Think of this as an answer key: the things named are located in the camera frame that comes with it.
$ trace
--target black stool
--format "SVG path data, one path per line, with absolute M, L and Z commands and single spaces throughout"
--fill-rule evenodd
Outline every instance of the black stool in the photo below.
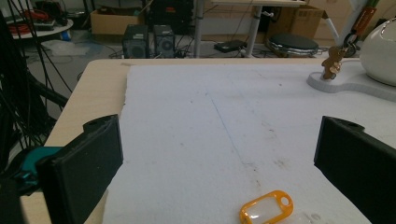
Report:
M 272 35 L 267 40 L 267 47 L 275 53 L 311 57 L 318 52 L 318 44 L 304 36 L 292 34 Z

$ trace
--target table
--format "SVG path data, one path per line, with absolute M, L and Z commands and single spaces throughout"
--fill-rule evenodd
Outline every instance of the table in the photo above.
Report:
M 152 65 L 152 64 L 298 64 L 301 67 L 305 65 L 321 64 L 321 59 L 158 59 L 158 60 L 98 60 L 88 64 L 81 80 L 71 95 L 64 112 L 56 123 L 46 146 L 64 146 L 80 133 L 82 133 L 82 124 L 92 119 L 100 118 L 110 114 L 119 114 L 123 108 L 126 90 L 126 75 L 131 65 Z M 354 104 L 365 104 L 366 101 L 361 99 Z M 394 139 L 394 134 L 385 132 L 383 129 L 384 120 L 372 120 L 377 125 L 371 125 L 367 131 L 373 136 Z M 22 202 L 25 206 L 25 212 L 30 223 L 50 223 L 42 195 L 35 194 L 33 197 L 23 197 Z M 101 223 L 103 205 L 106 202 L 106 195 L 98 206 L 98 209 L 92 213 L 87 223 Z
M 257 30 L 259 28 L 260 17 L 262 15 L 262 7 L 298 7 L 305 5 L 305 1 L 291 1 L 291 0 L 212 0 L 215 5 L 238 5 L 238 6 L 255 6 L 254 17 L 250 24 L 249 37 L 247 41 L 247 51 L 245 57 L 251 57 L 253 51 L 254 41 L 256 40 Z M 200 56 L 201 44 L 201 22 L 204 19 L 204 0 L 196 1 L 195 6 L 195 36 L 194 36 L 194 57 Z
M 73 21 L 72 20 L 67 20 L 66 26 L 54 26 L 53 30 L 51 31 L 37 31 L 37 36 L 46 36 L 46 35 L 55 35 L 59 34 L 62 31 L 66 31 L 70 29 L 73 26 Z M 14 39 L 19 39 L 18 35 L 13 35 Z M 26 35 L 21 35 L 21 39 L 27 39 L 27 38 L 32 38 L 32 34 L 26 34 Z

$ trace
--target white stand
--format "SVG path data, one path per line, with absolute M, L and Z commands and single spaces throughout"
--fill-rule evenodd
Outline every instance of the white stand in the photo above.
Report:
M 260 17 L 262 15 L 262 6 L 257 6 L 253 17 L 253 21 L 250 25 L 250 36 L 247 41 L 247 52 L 245 57 L 251 58 L 251 52 L 253 51 L 254 42 L 256 41 L 257 29 L 259 29 Z
M 62 31 L 66 31 L 70 29 L 73 26 L 73 21 L 72 20 L 67 20 L 66 26 L 54 26 L 53 30 L 51 31 L 37 31 L 37 36 L 45 36 L 45 35 L 55 35 L 59 34 Z M 18 35 L 13 36 L 14 39 L 19 39 Z M 26 35 L 21 35 L 21 39 L 27 39 L 27 38 L 32 38 L 32 34 L 26 34 Z
M 325 80 L 319 72 L 311 73 L 306 81 L 311 87 L 328 93 L 358 91 L 396 102 L 396 87 L 378 82 L 366 75 L 361 61 L 345 61 L 334 80 Z
M 197 0 L 196 1 L 196 10 L 195 10 L 195 44 L 194 44 L 194 58 L 199 58 L 201 53 L 201 23 L 204 19 L 204 1 Z

